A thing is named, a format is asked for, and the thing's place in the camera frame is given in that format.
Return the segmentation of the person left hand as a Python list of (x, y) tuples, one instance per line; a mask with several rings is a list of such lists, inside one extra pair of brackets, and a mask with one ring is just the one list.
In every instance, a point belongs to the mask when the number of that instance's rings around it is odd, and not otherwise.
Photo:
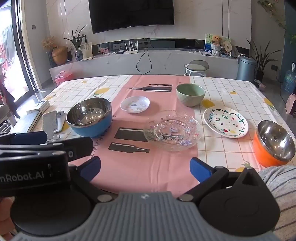
[(5, 240), (11, 240), (13, 235), (11, 234), (15, 229), (15, 225), (10, 217), (10, 209), (13, 204), (13, 199), (10, 197), (1, 198), (0, 202), (0, 226), (1, 236)]

